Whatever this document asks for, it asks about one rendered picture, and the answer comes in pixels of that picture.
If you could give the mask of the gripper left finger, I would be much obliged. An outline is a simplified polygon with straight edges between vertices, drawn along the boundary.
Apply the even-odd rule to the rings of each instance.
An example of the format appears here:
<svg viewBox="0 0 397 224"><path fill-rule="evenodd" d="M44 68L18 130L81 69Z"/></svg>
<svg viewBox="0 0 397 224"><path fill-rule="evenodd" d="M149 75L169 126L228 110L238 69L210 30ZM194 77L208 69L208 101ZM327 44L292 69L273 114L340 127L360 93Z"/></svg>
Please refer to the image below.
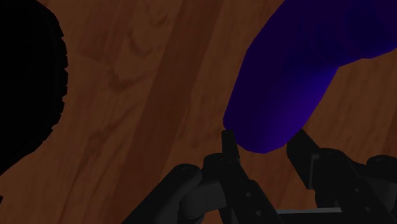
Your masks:
<svg viewBox="0 0 397 224"><path fill-rule="evenodd" d="M281 224L259 184L243 170L232 130L222 131L221 146L202 167L175 166L122 224L202 224L214 210L223 224Z"/></svg>

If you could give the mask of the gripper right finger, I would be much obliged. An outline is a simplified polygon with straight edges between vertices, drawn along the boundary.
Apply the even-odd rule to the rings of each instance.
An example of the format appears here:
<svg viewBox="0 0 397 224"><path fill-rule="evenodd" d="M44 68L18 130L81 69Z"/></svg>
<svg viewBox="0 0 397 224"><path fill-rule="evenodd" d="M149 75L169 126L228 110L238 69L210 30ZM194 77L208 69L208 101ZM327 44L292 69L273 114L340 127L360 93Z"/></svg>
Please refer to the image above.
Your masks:
<svg viewBox="0 0 397 224"><path fill-rule="evenodd" d="M324 224L397 224L397 158L377 155L365 164L344 152L321 148L304 131L286 153L305 187L315 191Z"/></svg>

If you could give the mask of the dark blue rounded object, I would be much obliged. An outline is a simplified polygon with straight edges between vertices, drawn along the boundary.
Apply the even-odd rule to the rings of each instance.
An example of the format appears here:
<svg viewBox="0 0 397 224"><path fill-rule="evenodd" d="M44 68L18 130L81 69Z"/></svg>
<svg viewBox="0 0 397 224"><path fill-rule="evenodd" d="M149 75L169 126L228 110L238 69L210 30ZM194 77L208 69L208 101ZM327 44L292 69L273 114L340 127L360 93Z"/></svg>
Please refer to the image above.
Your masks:
<svg viewBox="0 0 397 224"><path fill-rule="evenodd" d="M284 0L246 51L223 125L254 153L284 146L338 68L397 48L397 0Z"/></svg>

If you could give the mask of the black ridged round object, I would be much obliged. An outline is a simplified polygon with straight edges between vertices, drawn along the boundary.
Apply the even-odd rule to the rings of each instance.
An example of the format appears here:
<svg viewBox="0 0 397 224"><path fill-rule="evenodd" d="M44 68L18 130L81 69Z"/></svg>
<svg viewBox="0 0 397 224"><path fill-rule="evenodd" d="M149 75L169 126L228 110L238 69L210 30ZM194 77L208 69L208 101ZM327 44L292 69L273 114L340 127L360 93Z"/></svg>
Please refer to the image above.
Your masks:
<svg viewBox="0 0 397 224"><path fill-rule="evenodd" d="M67 48L38 0L0 0L0 176L38 149L67 94Z"/></svg>

